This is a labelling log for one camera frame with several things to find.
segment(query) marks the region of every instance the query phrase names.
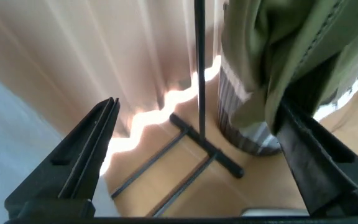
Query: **wooden floor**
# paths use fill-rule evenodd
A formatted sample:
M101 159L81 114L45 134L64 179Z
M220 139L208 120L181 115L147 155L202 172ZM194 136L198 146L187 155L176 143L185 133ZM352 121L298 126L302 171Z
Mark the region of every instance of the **wooden floor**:
M213 162L168 208L166 217L238 216L246 208L304 208L300 193L282 154L254 157L230 145L216 124L218 80L207 84L207 138L245 170L236 179ZM176 114L198 126L196 98L180 104ZM358 94L343 109L323 121L351 149L358 153ZM114 154L105 174L109 191L122 184L150 156L170 142L179 130L169 122L147 126L140 144L130 152ZM146 216L204 158L206 153L188 137L159 159L114 201L124 217Z

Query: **stand base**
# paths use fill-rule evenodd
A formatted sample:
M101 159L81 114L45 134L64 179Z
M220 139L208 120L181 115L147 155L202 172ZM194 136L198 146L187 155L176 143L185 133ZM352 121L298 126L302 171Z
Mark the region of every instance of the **stand base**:
M147 162L141 165L126 181L118 187L111 198L117 197L123 190L125 190L133 181L135 181L141 174L143 174L155 161L160 159L166 152L169 151L179 140L184 136L189 136L194 142L196 142L202 149L208 153L206 157L197 166L195 171L191 173L188 178L185 178L181 183L173 189L152 211L148 216L158 217L164 213L164 211L171 205L175 199L186 190L186 188L204 171L210 163L215 159L224 166L234 177L241 178L244 175L242 167L237 165L234 161L227 157L220 149L213 146L207 139L200 137L200 134L190 125L186 124L177 115L171 114L169 117L172 124L177 126L181 132L170 143L168 143L161 151L156 153Z

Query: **green garment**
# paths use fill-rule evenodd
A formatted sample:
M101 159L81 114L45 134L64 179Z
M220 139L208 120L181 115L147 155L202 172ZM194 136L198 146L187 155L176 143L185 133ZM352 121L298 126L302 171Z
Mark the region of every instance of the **green garment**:
M235 128L266 121L273 134L284 92L308 114L358 75L358 0L231 0L223 57L252 93Z

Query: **black metal stand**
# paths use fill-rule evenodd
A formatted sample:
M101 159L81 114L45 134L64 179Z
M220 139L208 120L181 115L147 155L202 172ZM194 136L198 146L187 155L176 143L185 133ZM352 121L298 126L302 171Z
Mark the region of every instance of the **black metal stand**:
M186 190L186 188L204 171L211 162L215 159L224 166L234 177L241 178L244 175L242 167L237 165L234 161L228 158L221 150L213 146L205 138L205 16L204 16L204 0L195 1L195 28L196 28L196 54L197 54L197 72L198 72L198 121L200 133L186 124L177 115L171 114L170 121L177 126L181 133L168 143L161 151L156 153L150 160L140 166L120 187L118 187L111 195L112 198L117 197L126 187L135 181L141 174L143 174L155 161L160 159L166 152L168 152L179 140L185 135L188 135L192 140L204 149L208 156L197 167L197 169L183 180L181 184L172 190L150 213L150 216L157 217L164 213L169 205Z

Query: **beige floor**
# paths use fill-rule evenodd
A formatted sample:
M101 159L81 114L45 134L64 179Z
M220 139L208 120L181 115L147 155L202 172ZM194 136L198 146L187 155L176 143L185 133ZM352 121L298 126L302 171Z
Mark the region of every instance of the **beige floor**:
M213 162L163 214L167 217L238 216L245 208L304 208L295 181L282 154L254 157L238 151L221 135L216 125L217 79L207 84L207 138L245 169L233 178ZM198 125L196 99L177 106L176 113L194 127ZM323 124L358 153L358 94ZM169 122L148 126L140 144L130 152L113 155L105 177L109 191L179 133ZM206 153L185 137L132 183L116 199L122 216L147 216L202 160Z

